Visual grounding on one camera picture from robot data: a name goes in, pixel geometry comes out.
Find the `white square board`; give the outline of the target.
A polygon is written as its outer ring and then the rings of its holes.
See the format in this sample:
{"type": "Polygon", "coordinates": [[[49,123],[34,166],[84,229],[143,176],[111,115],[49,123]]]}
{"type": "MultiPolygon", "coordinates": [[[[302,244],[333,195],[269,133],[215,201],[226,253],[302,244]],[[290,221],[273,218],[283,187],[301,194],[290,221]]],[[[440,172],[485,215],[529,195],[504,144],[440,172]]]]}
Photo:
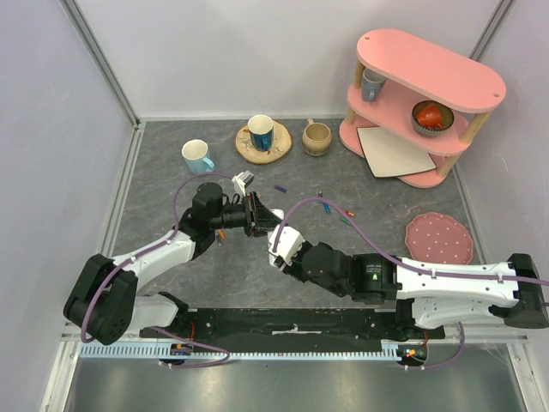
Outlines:
{"type": "Polygon", "coordinates": [[[364,157],[376,178],[407,176],[436,168],[426,151],[384,128],[358,128],[357,134],[364,157]]]}

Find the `beige ceramic mug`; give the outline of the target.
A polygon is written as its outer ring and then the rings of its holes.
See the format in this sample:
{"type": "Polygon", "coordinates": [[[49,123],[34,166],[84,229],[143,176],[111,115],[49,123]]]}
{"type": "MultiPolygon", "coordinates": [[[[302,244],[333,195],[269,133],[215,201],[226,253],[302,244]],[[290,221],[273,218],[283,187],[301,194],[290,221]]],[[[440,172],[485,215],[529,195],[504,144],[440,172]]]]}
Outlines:
{"type": "Polygon", "coordinates": [[[332,143],[330,128],[326,124],[308,118],[302,135],[302,143],[308,155],[314,157],[325,155],[332,143]]]}

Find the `pink dotted plate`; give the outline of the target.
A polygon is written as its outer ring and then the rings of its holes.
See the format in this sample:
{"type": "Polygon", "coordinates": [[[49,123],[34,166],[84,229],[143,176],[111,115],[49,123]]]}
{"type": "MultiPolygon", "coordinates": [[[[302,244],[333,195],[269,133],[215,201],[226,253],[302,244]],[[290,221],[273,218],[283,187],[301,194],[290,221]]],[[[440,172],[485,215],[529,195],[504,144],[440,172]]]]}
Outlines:
{"type": "Polygon", "coordinates": [[[415,260],[435,264],[469,264],[473,260],[469,231],[449,215],[417,215],[405,231],[405,245],[415,260]]]}

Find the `orange cup in bowl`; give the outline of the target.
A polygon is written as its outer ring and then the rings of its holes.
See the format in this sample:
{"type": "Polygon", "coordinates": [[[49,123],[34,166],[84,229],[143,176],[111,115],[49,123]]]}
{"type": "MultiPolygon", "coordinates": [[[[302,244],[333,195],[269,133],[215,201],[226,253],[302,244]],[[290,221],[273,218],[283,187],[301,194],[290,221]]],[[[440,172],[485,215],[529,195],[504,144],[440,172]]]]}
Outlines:
{"type": "Polygon", "coordinates": [[[415,119],[418,123],[426,128],[443,128],[443,118],[435,103],[428,103],[421,108],[416,114],[415,119]]]}

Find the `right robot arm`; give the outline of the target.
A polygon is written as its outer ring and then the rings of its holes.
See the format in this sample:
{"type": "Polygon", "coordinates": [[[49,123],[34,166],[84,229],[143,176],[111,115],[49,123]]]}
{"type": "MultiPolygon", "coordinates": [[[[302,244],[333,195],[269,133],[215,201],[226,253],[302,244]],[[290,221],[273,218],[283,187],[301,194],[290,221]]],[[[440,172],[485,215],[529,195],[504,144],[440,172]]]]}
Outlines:
{"type": "Polygon", "coordinates": [[[269,262],[339,297],[370,306],[395,303],[388,328],[406,338],[486,318],[500,318],[517,329],[548,326],[539,276],[528,254],[515,253],[498,264],[429,264],[378,253],[348,256],[305,241],[287,251],[270,251],[269,262]]]}

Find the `light blue mug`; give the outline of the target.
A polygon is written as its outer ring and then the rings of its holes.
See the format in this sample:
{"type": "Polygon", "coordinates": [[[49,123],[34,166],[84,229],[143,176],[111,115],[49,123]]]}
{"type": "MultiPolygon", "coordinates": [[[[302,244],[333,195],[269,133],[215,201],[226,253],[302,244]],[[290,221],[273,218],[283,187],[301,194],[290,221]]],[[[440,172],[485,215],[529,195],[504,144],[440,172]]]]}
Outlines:
{"type": "Polygon", "coordinates": [[[200,139],[193,139],[184,144],[181,155],[190,171],[194,174],[211,173],[215,164],[211,159],[209,146],[200,139]]]}

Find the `pink three-tier shelf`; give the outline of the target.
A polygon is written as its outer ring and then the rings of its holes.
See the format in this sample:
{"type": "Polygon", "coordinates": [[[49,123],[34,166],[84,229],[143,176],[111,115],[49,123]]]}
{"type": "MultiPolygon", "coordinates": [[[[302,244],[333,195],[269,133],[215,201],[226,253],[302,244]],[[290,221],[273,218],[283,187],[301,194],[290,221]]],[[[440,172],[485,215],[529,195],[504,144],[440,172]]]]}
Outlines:
{"type": "Polygon", "coordinates": [[[417,188],[432,188],[445,180],[506,94],[503,78],[492,68],[399,29],[362,34],[356,56],[353,83],[347,90],[347,115],[339,129],[341,142],[363,156],[357,129],[381,127],[426,151],[436,168],[401,176],[401,181],[417,188]],[[373,102],[361,97],[364,69],[386,77],[373,102]],[[449,130],[427,137],[413,129],[412,109],[424,100],[454,112],[449,130]]]}

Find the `beige floral plate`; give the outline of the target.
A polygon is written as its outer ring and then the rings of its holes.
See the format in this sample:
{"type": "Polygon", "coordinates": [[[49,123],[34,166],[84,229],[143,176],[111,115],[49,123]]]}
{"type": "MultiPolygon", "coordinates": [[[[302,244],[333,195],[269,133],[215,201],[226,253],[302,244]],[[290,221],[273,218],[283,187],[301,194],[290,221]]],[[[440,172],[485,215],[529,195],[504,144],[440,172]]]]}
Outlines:
{"type": "Polygon", "coordinates": [[[289,153],[293,140],[288,128],[274,120],[274,128],[271,134],[270,147],[268,150],[260,150],[256,147],[255,142],[266,142],[265,139],[259,137],[255,139],[250,133],[249,127],[244,125],[235,136],[234,145],[237,152],[248,162],[265,165],[281,159],[289,153]]]}

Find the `grey-blue mug on shelf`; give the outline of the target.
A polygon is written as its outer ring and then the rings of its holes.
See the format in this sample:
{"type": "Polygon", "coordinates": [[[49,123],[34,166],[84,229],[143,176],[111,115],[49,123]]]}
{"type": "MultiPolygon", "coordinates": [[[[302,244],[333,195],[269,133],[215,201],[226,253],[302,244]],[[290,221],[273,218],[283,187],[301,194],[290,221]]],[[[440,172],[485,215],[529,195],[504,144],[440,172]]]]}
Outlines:
{"type": "Polygon", "coordinates": [[[385,76],[382,76],[373,70],[364,69],[361,80],[362,100],[367,102],[375,101],[385,82],[385,76]]]}

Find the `dark blue mug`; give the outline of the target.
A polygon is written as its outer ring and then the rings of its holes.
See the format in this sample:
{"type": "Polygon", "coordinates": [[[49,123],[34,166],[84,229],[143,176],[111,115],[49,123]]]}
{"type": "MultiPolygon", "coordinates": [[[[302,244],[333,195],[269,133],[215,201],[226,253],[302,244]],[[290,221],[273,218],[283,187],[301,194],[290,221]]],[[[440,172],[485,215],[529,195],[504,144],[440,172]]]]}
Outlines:
{"type": "Polygon", "coordinates": [[[262,152],[270,150],[274,135],[274,121],[271,117],[257,114],[247,123],[253,146],[262,152]]]}

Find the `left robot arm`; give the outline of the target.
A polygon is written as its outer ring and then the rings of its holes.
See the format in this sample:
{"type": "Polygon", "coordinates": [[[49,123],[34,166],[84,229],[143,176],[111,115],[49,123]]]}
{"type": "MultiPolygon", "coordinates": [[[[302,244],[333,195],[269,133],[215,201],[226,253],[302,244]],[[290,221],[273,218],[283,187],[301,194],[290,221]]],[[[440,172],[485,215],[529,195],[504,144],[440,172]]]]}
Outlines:
{"type": "Polygon", "coordinates": [[[63,315],[81,329],[84,342],[116,342],[127,330],[159,326],[169,337],[188,328],[188,307],[166,292],[138,296],[142,286],[200,257],[219,229],[242,228],[249,237],[270,235],[284,213],[262,204],[255,192],[229,197],[220,185],[199,185],[191,206],[166,235],[117,257],[95,254],[84,264],[63,315]]]}

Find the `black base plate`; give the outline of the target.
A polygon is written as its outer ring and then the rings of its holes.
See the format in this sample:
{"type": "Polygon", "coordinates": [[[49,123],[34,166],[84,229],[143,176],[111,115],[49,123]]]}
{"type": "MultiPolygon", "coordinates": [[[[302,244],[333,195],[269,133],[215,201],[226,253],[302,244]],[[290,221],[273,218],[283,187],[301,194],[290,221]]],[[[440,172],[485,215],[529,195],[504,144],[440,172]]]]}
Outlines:
{"type": "Polygon", "coordinates": [[[443,339],[443,327],[423,330],[394,312],[373,309],[200,308],[176,317],[166,330],[232,349],[375,349],[382,340],[443,339]]]}

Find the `grey patterned bowl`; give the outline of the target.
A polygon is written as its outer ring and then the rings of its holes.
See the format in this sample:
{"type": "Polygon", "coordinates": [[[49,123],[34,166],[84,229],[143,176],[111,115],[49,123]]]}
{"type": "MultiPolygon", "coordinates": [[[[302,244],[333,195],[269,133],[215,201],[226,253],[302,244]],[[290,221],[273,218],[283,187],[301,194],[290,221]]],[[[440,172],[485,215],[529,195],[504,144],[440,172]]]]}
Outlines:
{"type": "Polygon", "coordinates": [[[434,100],[418,102],[411,113],[413,129],[421,136],[439,136],[449,130],[454,121],[454,112],[434,100]]]}

